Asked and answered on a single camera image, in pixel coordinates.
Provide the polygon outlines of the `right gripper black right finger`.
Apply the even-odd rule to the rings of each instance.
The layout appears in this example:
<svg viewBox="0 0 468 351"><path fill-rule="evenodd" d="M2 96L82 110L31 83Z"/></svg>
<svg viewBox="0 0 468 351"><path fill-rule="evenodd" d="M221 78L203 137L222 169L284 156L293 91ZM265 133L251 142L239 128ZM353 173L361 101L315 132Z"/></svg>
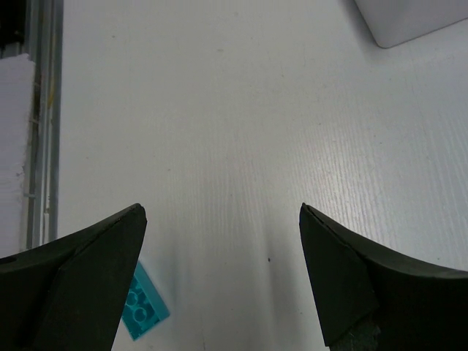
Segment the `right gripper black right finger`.
<svg viewBox="0 0 468 351"><path fill-rule="evenodd" d="M467 272L369 240L310 205L301 244L330 350L465 350Z"/></svg>

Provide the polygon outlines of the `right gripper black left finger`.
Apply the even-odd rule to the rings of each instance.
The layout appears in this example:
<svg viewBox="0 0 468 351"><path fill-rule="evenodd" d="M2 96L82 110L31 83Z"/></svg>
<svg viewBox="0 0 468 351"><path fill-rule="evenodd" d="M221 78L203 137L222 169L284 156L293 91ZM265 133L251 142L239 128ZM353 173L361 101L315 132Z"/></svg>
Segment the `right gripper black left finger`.
<svg viewBox="0 0 468 351"><path fill-rule="evenodd" d="M2 350L110 350L146 231L136 203L1 259Z"/></svg>

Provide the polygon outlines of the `blue 2x3 lego brick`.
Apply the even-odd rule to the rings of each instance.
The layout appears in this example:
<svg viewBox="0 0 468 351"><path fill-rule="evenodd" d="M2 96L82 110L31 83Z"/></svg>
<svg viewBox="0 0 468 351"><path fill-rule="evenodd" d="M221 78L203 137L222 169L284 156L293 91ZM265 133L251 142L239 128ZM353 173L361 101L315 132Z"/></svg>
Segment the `blue 2x3 lego brick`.
<svg viewBox="0 0 468 351"><path fill-rule="evenodd" d="M136 341L169 316L165 302L138 261L121 315L129 335Z"/></svg>

